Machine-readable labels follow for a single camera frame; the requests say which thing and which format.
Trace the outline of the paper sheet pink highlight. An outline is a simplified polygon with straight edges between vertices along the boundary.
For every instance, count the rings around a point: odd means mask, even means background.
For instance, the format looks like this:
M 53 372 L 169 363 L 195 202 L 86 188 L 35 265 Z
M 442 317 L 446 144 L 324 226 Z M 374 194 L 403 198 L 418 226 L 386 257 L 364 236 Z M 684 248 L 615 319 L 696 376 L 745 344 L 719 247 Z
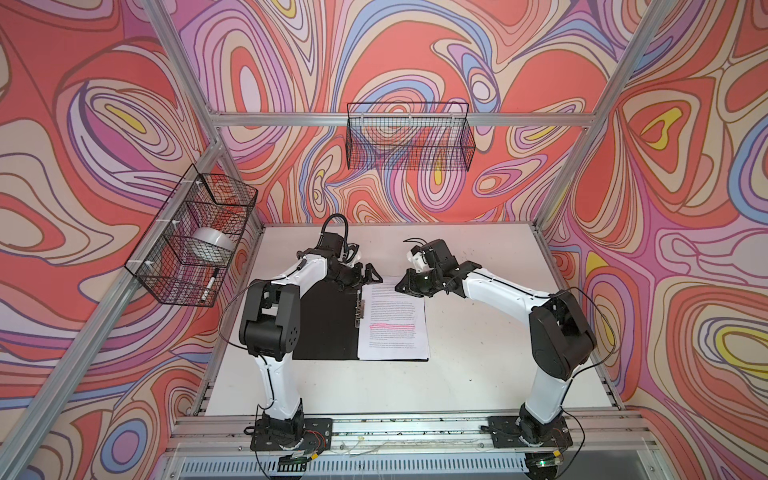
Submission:
M 395 290 L 396 281 L 362 288 L 357 357 L 362 361 L 428 361 L 424 298 Z

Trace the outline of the white RAY file folder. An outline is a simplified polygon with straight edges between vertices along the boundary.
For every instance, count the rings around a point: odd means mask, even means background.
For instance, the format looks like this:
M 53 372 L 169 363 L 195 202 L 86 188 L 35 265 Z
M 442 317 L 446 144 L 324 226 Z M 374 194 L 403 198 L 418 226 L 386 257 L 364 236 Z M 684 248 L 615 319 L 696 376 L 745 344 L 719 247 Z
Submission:
M 294 359 L 359 360 L 357 357 L 359 329 L 355 327 L 358 290 L 340 291 L 333 282 L 322 281 L 315 284 L 302 297 L 301 333 L 293 352 Z

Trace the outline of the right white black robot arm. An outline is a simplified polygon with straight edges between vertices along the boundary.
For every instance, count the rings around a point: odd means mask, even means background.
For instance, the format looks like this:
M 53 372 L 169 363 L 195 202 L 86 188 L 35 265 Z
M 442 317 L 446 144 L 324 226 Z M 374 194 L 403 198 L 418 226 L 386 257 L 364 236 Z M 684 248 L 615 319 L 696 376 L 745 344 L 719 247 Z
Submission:
M 596 347 L 595 335 L 575 296 L 531 290 L 466 261 L 455 267 L 406 270 L 394 290 L 416 298 L 439 292 L 489 305 L 528 326 L 537 371 L 519 409 L 520 441 L 540 446 L 563 417 L 563 403 L 576 369 Z

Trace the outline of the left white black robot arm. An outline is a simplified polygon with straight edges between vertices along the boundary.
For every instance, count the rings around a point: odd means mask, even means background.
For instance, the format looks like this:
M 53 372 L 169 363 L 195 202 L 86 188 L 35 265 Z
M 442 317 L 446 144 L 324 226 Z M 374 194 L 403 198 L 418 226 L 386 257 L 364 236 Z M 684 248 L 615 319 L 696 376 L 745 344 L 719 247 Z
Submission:
M 306 429 L 292 354 L 301 333 L 302 296 L 325 280 L 357 290 L 383 278 L 370 263 L 348 265 L 332 252 L 309 249 L 279 277 L 255 280 L 246 290 L 238 339 L 259 367 L 266 394 L 266 404 L 257 407 L 255 416 L 256 444 L 288 448 L 307 437 L 318 438 Z

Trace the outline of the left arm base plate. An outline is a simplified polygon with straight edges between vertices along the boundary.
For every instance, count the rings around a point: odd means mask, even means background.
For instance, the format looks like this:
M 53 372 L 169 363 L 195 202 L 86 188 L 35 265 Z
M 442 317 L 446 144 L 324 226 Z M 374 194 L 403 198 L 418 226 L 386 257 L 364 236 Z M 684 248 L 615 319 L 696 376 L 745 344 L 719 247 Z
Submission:
M 333 419 L 305 419 L 302 425 L 293 421 L 259 418 L 255 425 L 244 428 L 254 452 L 311 453 L 329 449 L 332 444 Z

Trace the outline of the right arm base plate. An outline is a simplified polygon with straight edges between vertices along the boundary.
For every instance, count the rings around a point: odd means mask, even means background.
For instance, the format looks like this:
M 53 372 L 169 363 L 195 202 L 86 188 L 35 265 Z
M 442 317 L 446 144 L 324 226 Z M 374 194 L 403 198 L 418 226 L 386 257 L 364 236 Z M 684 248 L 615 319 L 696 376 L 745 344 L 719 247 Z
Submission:
M 569 427 L 562 414 L 547 424 L 534 417 L 490 416 L 480 426 L 489 434 L 494 448 L 567 449 L 573 445 Z

